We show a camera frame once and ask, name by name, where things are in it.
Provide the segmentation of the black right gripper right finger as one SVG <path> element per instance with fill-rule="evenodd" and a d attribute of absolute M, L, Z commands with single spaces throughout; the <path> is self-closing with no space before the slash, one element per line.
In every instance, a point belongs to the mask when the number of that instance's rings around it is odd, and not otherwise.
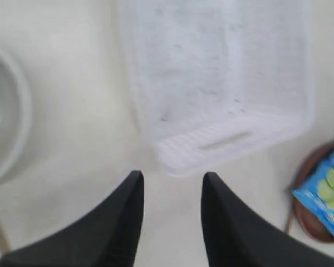
<path fill-rule="evenodd" d="M 334 266 L 256 214 L 215 172 L 203 178 L 202 228 L 209 266 Z"/>

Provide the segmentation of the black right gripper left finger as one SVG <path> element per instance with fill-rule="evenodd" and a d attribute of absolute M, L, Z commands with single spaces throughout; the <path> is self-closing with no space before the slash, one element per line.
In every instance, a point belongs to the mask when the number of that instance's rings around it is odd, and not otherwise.
<path fill-rule="evenodd" d="M 132 171 L 98 206 L 61 231 L 0 258 L 0 266 L 133 266 L 144 176 Z"/>

